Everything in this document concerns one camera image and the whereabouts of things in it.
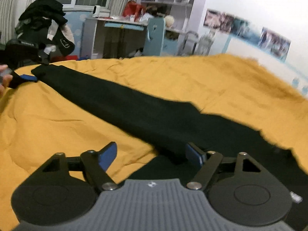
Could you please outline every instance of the bed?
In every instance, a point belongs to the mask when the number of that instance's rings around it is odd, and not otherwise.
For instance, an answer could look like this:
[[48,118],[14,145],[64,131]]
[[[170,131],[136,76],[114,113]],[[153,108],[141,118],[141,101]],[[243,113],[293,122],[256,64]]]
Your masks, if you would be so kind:
[[[256,61],[232,55],[139,57],[55,63],[170,100],[189,101],[203,113],[225,116],[261,130],[270,143],[292,148],[308,171],[308,101]],[[22,67],[31,74],[37,65]],[[68,101],[42,82],[8,89],[0,100],[0,229],[18,221],[10,206],[14,189],[56,152],[78,156],[111,141],[118,156],[107,173],[120,182],[157,154],[128,135]],[[78,172],[73,176],[81,178]]]

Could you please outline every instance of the human hand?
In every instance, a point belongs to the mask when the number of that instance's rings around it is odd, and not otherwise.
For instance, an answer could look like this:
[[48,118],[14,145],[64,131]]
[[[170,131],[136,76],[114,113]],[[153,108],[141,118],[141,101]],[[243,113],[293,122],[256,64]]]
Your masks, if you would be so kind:
[[[7,69],[7,65],[0,65],[0,73],[3,72],[5,69]],[[12,79],[13,76],[9,74],[3,77],[2,85],[0,85],[0,97],[3,95],[5,89],[8,87]]]

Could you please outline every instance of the red bag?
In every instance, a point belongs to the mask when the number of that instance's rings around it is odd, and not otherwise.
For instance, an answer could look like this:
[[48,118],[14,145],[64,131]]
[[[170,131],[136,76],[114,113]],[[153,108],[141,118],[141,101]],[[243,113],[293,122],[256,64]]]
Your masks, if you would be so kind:
[[136,3],[135,1],[129,1],[125,5],[123,16],[131,16],[135,15],[135,21],[140,17],[140,15],[144,14],[144,6],[141,4]]

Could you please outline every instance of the poster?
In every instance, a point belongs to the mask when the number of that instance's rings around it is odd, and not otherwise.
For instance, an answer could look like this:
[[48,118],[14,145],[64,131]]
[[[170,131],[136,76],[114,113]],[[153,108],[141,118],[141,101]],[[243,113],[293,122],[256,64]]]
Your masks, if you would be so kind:
[[263,51],[285,61],[291,41],[265,27],[258,27],[251,22],[212,9],[206,11],[205,27],[234,35]]
[[219,29],[221,24],[219,17],[220,12],[208,9],[205,15],[204,26],[213,29]]
[[204,26],[225,33],[230,33],[234,17],[215,10],[207,10]]
[[260,49],[271,53],[281,61],[285,61],[291,41],[279,34],[267,29],[262,29],[262,34],[258,46]]
[[230,33],[253,45],[258,45],[261,37],[261,30],[257,26],[240,18],[234,18]]

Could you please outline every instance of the black round disc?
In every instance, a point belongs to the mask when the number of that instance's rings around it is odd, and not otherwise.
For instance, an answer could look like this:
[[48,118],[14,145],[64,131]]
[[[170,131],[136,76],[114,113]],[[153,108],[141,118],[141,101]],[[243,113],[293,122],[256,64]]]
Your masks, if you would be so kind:
[[62,185],[20,185],[12,195],[12,208],[19,220],[35,225],[54,225],[88,212],[97,195],[86,182],[65,178]]
[[276,223],[292,206],[289,191],[277,179],[251,173],[219,181],[210,189],[208,200],[224,218],[250,227]]

